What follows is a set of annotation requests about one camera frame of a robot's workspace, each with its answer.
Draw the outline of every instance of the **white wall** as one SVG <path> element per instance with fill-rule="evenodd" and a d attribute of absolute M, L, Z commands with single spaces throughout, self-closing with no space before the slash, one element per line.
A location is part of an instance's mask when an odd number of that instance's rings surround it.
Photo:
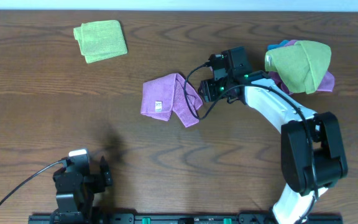
<path fill-rule="evenodd" d="M 0 0 L 0 9 L 358 12 L 358 0 Z"/>

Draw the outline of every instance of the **wooden tabletop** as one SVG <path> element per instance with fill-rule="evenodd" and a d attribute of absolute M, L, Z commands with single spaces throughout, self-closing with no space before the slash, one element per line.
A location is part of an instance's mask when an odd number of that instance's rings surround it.
<path fill-rule="evenodd" d="M 73 28 L 116 19 L 128 54 L 86 64 Z M 210 54 L 243 45 L 255 70 L 269 44 L 315 40 L 332 50 L 332 93 L 296 101 L 339 119 L 349 175 L 314 212 L 358 223 L 358 13 L 0 11 L 0 199 L 74 149 L 106 156 L 114 186 L 95 205 L 139 213 L 268 210 L 285 181 L 280 135 L 256 110 L 220 102 L 185 128 L 140 114 L 143 82 L 187 74 Z M 210 78 L 208 69 L 191 82 Z M 199 113 L 205 113 L 205 104 Z M 57 208 L 50 169 L 0 208 L 0 223 L 27 223 Z"/>

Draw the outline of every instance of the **cloth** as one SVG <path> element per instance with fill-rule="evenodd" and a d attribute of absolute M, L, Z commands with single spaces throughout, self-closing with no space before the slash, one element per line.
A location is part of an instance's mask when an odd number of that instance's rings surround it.
<path fill-rule="evenodd" d="M 278 72 L 289 91 L 310 94 L 318 89 L 330 60 L 331 49 L 327 45 L 299 40 L 293 45 L 267 51 L 265 69 Z"/>
<path fill-rule="evenodd" d="M 96 21 L 74 28 L 74 38 L 80 45 L 86 63 L 128 53 L 118 21 Z"/>
<path fill-rule="evenodd" d="M 168 121 L 172 111 L 175 112 L 185 127 L 199 122 L 193 117 L 187 107 L 183 87 L 185 79 L 178 73 L 143 83 L 143 99 L 140 113 L 155 119 Z M 203 104 L 195 89 L 187 83 L 186 92 L 191 110 L 196 110 Z"/>
<path fill-rule="evenodd" d="M 283 40 L 280 44 L 272 44 L 267 47 L 267 50 L 276 49 L 279 47 L 287 47 L 294 45 L 295 42 L 298 40 Z M 286 94 L 291 95 L 292 92 L 288 89 L 288 87 L 283 83 L 283 80 L 280 78 L 280 75 L 277 72 L 269 72 L 269 76 L 272 78 L 272 80 L 275 82 L 277 86 L 281 88 Z M 320 85 L 318 86 L 316 91 L 330 91 L 332 92 L 335 85 L 335 77 L 333 74 L 331 74 L 329 71 L 327 71 L 321 80 Z"/>

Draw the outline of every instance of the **folded green cloth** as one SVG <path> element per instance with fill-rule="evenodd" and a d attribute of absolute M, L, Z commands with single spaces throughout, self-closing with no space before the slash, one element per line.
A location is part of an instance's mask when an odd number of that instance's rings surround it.
<path fill-rule="evenodd" d="M 74 38 L 80 45 L 86 63 L 128 53 L 118 21 L 97 21 L 74 28 Z"/>
<path fill-rule="evenodd" d="M 278 72 L 291 92 L 314 93 L 327 72 L 331 48 L 325 44 L 299 40 L 294 45 L 266 52 L 266 71 Z"/>

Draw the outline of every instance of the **light green towel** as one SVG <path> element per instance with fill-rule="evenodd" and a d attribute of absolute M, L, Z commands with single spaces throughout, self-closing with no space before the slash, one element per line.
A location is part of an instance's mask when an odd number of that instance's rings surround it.
<path fill-rule="evenodd" d="M 266 71 L 278 72 L 291 92 L 314 93 L 327 72 L 331 48 L 325 44 L 299 40 L 294 45 L 266 52 Z"/>
<path fill-rule="evenodd" d="M 74 28 L 74 38 L 80 45 L 86 63 L 128 53 L 118 21 L 97 21 Z"/>

